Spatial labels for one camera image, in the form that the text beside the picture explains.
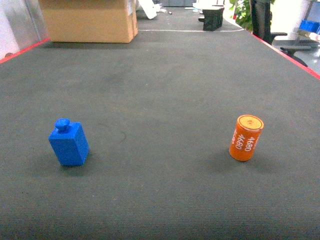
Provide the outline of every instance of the chair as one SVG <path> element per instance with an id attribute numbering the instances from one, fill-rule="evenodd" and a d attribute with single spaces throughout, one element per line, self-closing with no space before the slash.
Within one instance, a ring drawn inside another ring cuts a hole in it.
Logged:
<path id="1" fill-rule="evenodd" d="M 253 25 L 253 34 L 258 38 L 264 40 L 266 43 L 272 45 L 275 37 L 277 36 L 287 36 L 286 32 L 271 32 L 271 20 L 272 13 L 270 11 L 270 2 L 269 3 L 261 3 L 252 1 L 251 4 L 251 15 L 252 15 L 252 25 Z M 308 65 L 299 57 L 295 56 L 295 52 L 297 51 L 308 51 L 310 50 L 310 46 L 281 46 L 280 50 L 301 63 L 305 67 Z"/>

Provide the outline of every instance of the potted plant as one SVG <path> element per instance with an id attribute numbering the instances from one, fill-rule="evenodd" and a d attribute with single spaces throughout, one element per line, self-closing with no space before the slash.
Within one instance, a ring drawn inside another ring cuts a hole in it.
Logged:
<path id="1" fill-rule="evenodd" d="M 233 17 L 240 27 L 252 32 L 253 26 L 249 0 L 229 0 L 229 2 L 232 4 L 230 10 L 234 11 L 234 16 L 231 16 L 231 18 Z"/>

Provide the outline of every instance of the blue plastic toy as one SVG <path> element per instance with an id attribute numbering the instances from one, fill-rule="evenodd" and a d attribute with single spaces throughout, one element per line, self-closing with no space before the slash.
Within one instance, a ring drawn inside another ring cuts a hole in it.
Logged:
<path id="1" fill-rule="evenodd" d="M 79 166 L 85 163 L 89 145 L 80 122 L 58 119 L 48 139 L 61 165 Z"/>

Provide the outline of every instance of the wall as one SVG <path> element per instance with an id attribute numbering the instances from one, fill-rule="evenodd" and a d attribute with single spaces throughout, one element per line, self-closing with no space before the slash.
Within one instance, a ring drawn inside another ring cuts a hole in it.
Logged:
<path id="1" fill-rule="evenodd" d="M 277 40 L 296 40 L 301 21 L 309 7 L 308 0 L 275 0 L 271 6 L 272 32 L 286 32 L 288 36 L 278 36 Z"/>
<path id="2" fill-rule="evenodd" d="M 38 0 L 0 0 L 0 59 L 47 37 Z"/>
<path id="3" fill-rule="evenodd" d="M 18 51 L 19 46 L 0 3 L 0 59 L 3 59 L 7 53 Z"/>

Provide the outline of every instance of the orange cylinder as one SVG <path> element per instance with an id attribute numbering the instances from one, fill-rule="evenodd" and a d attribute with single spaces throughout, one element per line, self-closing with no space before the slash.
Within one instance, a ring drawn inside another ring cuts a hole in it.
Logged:
<path id="1" fill-rule="evenodd" d="M 254 154 L 264 122 L 252 115 L 238 117 L 232 136 L 229 153 L 239 161 L 248 161 Z"/>

